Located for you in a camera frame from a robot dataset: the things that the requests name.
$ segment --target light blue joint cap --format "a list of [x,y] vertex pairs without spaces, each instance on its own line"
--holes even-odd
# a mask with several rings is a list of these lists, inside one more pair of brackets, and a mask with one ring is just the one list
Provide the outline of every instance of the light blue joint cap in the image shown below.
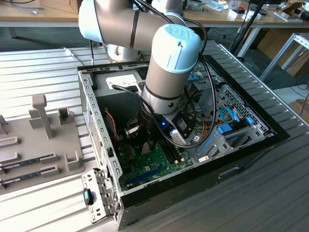
[[83,0],[78,14],[78,26],[81,34],[89,40],[104,43],[98,25],[95,0]]
[[198,59],[202,41],[190,28],[166,24],[158,29],[152,44],[155,62],[170,73],[192,70]]

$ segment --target blue latch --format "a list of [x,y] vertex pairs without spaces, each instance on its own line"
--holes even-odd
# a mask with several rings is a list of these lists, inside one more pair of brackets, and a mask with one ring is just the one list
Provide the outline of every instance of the blue latch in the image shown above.
[[254,123],[253,119],[250,117],[247,118],[247,122],[249,122],[250,125]]
[[228,124],[223,124],[217,127],[217,130],[220,134],[224,134],[226,132],[232,131],[233,129]]

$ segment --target floor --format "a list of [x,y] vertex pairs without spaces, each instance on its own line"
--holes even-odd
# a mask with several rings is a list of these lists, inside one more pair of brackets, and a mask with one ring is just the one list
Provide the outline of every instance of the floor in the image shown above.
[[[88,40],[80,34],[78,28],[16,28],[15,30],[18,38],[12,39],[7,28],[0,28],[1,52],[89,46]],[[236,34],[234,28],[211,29],[208,40],[215,40],[229,47]],[[244,64],[260,76],[270,62],[271,60],[259,50],[249,49]],[[296,83],[294,77],[277,66],[269,75],[269,79],[272,79],[268,83],[271,89],[280,89],[309,81],[309,74],[298,77],[298,83]]]

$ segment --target white label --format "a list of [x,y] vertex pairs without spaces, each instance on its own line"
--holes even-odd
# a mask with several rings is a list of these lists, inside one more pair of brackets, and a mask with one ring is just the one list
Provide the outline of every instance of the white label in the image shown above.
[[14,167],[19,167],[20,164],[14,164],[14,165],[11,165],[11,166],[7,166],[7,167],[4,167],[3,169],[10,169],[10,168],[14,168]]
[[198,142],[199,141],[199,136],[197,136],[197,135],[194,136],[193,140]]
[[7,184],[10,184],[12,182],[17,182],[17,181],[20,181],[20,178],[17,178],[17,179],[14,179],[14,180],[8,180],[8,181],[3,182],[2,184],[7,185]]
[[204,157],[198,159],[198,161],[203,162],[203,161],[208,160],[208,159],[209,159],[208,156],[204,156]]
[[136,78],[133,74],[124,76],[115,76],[106,78],[107,85],[112,89],[112,85],[118,85],[122,87],[135,86]]

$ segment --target metal slotted table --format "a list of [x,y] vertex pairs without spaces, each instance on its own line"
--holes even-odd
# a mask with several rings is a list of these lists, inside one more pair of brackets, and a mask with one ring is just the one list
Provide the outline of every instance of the metal slotted table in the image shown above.
[[[72,50],[90,65],[89,49]],[[122,231],[305,231],[309,225],[307,123],[223,46],[209,41],[205,50],[291,137],[261,154],[243,173]],[[94,52],[96,64],[108,62],[103,49]],[[80,63],[63,49],[1,53],[0,60],[0,112],[9,119],[25,117],[29,97],[35,93],[46,94],[48,112],[70,107],[78,124],[86,171],[96,167],[81,110],[76,70]],[[1,231],[116,231],[112,218],[91,224],[80,176],[1,195]]]

